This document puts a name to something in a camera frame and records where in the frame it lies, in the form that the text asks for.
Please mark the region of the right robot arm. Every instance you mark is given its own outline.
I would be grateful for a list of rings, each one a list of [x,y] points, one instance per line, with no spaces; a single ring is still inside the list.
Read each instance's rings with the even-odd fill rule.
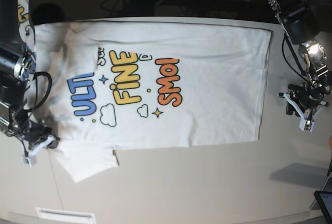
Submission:
[[[1,0],[1,130],[69,160],[255,142],[273,32],[178,22],[33,26]]]

